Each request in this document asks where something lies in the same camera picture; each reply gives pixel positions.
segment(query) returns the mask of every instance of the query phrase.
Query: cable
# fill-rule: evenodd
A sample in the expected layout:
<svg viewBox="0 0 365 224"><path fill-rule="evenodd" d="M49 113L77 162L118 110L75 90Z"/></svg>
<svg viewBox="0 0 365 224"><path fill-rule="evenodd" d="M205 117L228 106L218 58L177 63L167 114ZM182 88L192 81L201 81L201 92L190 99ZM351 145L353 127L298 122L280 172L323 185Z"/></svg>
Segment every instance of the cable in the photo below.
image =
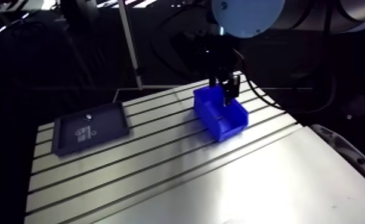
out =
<svg viewBox="0 0 365 224"><path fill-rule="evenodd" d="M192 4L190 5L185 5L183 8L181 8L179 11L175 12L173 15L170 15L169 17L165 18L164 20L162 20L154 29L153 29L153 33L150 35L150 41L149 41L149 45L150 45L150 49L153 53L153 55L156 57L156 59L158 59L166 68L168 68L170 71L178 74L181 78L187 80L187 81L192 81L189 77L193 76L192 74L188 74L185 73L183 71L177 70L174 68L174 66L170 65L164 58L162 58L160 56L160 54L158 53L158 51L156 50L156 48L154 47L153 44L153 36L154 34L161 29L163 26L167 25L170 20L172 20L173 18L177 17L178 15L186 12L187 10L193 9L193 8L204 8L203 6L199 5L199 3L201 2L201 0L196 0L194 1Z"/></svg>
<svg viewBox="0 0 365 224"><path fill-rule="evenodd" d="M330 36L330 27L331 27L331 23L332 23L332 15L333 15L333 10L334 10L334 6L335 6L335 1L326 0L326 2L327 2L327 9L326 9L326 18L324 20L324 29L323 29L324 57L325 58L329 57L329 54L327 52L328 52L328 48L329 48L329 36ZM295 113L296 114L310 114L310 113L316 113L316 112L319 112L321 110L324 110L325 108L330 106L332 104L332 102L334 101L334 99L335 99L335 96L336 96L336 77L335 77L335 74L330 73L330 78L331 78L330 97L327 100L327 102L325 103L325 105L321 106L320 108L317 108L315 110L293 110L293 109L283 108L279 105L276 105L276 103L269 102L264 97L262 97L256 91L256 89L253 87L253 85L250 81L250 80L253 80L252 79L252 73L249 72L248 69L246 68L244 56L242 56L242 54L240 54L237 50L235 50L235 52L237 53L237 55L240 58L243 73L245 75L245 78L247 80L247 83L248 83L250 89L254 92L254 94L259 99L261 99L263 102L265 102L267 105L269 105L271 107L274 107L274 108L279 109L279 110L284 110L284 111L287 111L289 113L294 113L294 114Z"/></svg>

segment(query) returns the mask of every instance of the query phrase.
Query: floor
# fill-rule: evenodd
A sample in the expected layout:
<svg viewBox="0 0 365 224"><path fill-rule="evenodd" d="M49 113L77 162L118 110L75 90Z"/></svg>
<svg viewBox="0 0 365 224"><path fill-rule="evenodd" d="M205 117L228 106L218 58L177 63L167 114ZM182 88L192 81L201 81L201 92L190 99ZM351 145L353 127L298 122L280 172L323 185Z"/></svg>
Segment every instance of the floor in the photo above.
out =
<svg viewBox="0 0 365 224"><path fill-rule="evenodd" d="M176 12L171 5L177 6L178 1L159 0L134 8L143 2L131 1L128 8L144 84L183 85L199 80L163 66L153 56L150 41L173 67L188 73L168 39L181 30L200 30L203 12L187 12L154 32L157 24ZM98 26L90 34L70 32L65 22L55 22L61 16L52 11L40 11L28 20L45 23L47 29L42 33L30 38L14 38L11 29L0 33L0 223L23 223L37 126L110 103L117 89L135 87L116 6L99 9ZM304 125L319 123L337 131L365 153L365 110L359 110L365 108L365 31L334 35L331 41L331 67L337 78L335 100L319 113L294 117ZM319 44L319 33L270 30L240 40L239 50L254 73L254 81L279 104L309 110L326 102L330 76L300 83L312 91L295 92L291 87L320 63ZM157 91L122 91L117 100Z"/></svg>

